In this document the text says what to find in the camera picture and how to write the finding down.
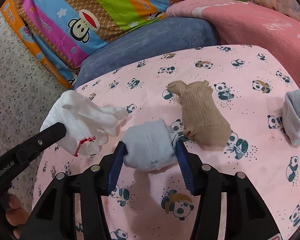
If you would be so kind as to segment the person's left hand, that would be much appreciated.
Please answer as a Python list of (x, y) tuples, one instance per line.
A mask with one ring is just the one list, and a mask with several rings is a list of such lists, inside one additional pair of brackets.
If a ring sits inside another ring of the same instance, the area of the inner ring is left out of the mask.
[(8, 209), (6, 211), (6, 219), (14, 227), (13, 234), (16, 239), (20, 239), (21, 232), (29, 218), (29, 213), (22, 208), (20, 199), (13, 195), (7, 195)]

